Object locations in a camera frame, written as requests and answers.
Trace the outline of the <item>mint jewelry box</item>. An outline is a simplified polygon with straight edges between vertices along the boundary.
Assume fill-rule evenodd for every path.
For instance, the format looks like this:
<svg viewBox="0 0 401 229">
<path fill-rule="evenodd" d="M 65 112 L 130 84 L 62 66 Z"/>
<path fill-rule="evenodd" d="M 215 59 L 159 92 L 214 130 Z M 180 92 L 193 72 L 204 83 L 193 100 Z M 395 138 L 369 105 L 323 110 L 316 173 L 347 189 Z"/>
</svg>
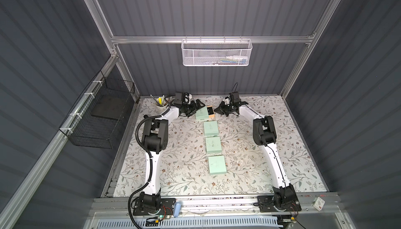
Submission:
<svg viewBox="0 0 401 229">
<path fill-rule="evenodd" d="M 207 154 L 219 154 L 222 153 L 222 146 L 220 137 L 206 137 L 206 153 Z"/>
<path fill-rule="evenodd" d="M 227 172 L 224 156 L 208 157 L 210 175 L 225 174 Z"/>
<path fill-rule="evenodd" d="M 219 135 L 218 123 L 216 121 L 205 121 L 203 125 L 205 137 L 216 137 Z"/>
<path fill-rule="evenodd" d="M 195 114 L 196 120 L 198 121 L 204 121 L 204 120 L 208 120 L 209 119 L 209 113 L 208 113 L 208 109 L 207 107 L 203 107 L 199 110 L 197 110 L 196 114 Z"/>
</svg>

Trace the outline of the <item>tan drawer tray black insert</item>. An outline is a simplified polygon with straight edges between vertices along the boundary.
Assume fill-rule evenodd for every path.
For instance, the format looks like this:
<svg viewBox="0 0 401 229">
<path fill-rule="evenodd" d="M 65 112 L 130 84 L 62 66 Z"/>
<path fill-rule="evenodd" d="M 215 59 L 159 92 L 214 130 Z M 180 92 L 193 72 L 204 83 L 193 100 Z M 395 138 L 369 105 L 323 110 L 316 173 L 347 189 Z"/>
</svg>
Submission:
<svg viewBox="0 0 401 229">
<path fill-rule="evenodd" d="M 215 118 L 215 111 L 214 111 L 214 108 L 212 106 L 208 106 L 207 107 L 207 111 L 208 111 L 208 118 L 209 119 Z"/>
</svg>

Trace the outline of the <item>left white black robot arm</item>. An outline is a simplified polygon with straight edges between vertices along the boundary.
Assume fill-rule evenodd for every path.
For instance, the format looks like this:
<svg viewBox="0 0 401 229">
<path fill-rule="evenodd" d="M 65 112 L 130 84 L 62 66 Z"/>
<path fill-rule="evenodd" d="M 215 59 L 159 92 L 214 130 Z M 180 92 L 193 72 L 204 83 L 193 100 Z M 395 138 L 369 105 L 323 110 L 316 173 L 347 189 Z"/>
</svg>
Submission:
<svg viewBox="0 0 401 229">
<path fill-rule="evenodd" d="M 194 115 L 205 107 L 200 100 L 192 100 L 192 95 L 177 92 L 172 101 L 167 101 L 167 109 L 159 115 L 144 116 L 135 130 L 138 145 L 146 152 L 146 177 L 143 187 L 137 192 L 137 208 L 155 214 L 161 207 L 161 158 L 168 145 L 169 124 L 181 114 Z"/>
</svg>

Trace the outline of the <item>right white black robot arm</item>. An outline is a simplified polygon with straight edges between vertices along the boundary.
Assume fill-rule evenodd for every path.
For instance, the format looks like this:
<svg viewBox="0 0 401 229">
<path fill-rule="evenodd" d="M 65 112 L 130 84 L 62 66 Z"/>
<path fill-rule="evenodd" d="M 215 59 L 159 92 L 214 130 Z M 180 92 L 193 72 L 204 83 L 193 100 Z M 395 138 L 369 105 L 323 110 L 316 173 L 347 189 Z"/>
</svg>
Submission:
<svg viewBox="0 0 401 229">
<path fill-rule="evenodd" d="M 271 116 L 262 115 L 252 109 L 246 101 L 240 99 L 238 92 L 232 92 L 217 108 L 216 114 L 228 117 L 237 114 L 246 118 L 252 124 L 252 137 L 254 143 L 261 147 L 273 181 L 273 206 L 277 211 L 294 209 L 298 197 L 288 179 L 279 158 L 277 148 L 277 133 L 274 120 Z"/>
</svg>

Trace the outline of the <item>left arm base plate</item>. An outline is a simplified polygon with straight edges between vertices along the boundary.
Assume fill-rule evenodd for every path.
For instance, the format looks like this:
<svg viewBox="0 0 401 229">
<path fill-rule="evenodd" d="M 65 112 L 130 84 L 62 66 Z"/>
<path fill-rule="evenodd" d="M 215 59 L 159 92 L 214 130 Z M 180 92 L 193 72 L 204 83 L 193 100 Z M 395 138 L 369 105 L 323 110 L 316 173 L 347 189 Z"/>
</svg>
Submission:
<svg viewBox="0 0 401 229">
<path fill-rule="evenodd" d="M 175 198 L 161 198 L 156 205 L 155 201 L 136 198 L 131 203 L 133 215 L 172 215 L 176 203 Z"/>
</svg>

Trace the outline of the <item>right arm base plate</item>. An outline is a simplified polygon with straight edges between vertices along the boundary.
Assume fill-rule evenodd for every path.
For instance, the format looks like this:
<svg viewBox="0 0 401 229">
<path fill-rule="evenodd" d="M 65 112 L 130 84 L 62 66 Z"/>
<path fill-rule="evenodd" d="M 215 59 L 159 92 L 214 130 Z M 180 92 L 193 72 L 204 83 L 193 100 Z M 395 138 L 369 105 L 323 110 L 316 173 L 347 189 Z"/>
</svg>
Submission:
<svg viewBox="0 0 401 229">
<path fill-rule="evenodd" d="M 258 207 L 261 212 L 299 212 L 302 210 L 297 196 L 279 201 L 275 195 L 257 196 L 253 206 Z"/>
</svg>

